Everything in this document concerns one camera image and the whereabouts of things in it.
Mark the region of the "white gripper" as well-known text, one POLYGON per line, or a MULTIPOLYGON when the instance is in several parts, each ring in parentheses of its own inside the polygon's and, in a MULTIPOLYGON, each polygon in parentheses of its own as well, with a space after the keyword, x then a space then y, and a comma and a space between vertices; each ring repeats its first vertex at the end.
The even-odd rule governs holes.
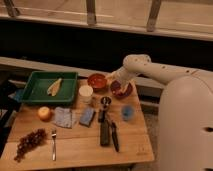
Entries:
POLYGON ((106 79, 113 82, 117 81, 120 84, 119 93, 124 93, 127 90, 129 82, 135 77, 134 73, 128 71, 125 67, 121 67, 112 73, 106 75, 106 79))

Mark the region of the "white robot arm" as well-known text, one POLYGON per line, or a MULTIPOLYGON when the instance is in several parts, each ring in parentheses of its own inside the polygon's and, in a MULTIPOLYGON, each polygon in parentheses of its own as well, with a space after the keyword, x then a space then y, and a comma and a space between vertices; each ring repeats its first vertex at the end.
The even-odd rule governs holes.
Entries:
POLYGON ((192 76, 201 80, 213 81, 213 71, 161 63, 153 63, 147 54, 130 54, 123 59, 122 66, 106 76, 121 85, 121 92, 127 89, 130 81, 143 74, 161 84, 183 77, 192 76))

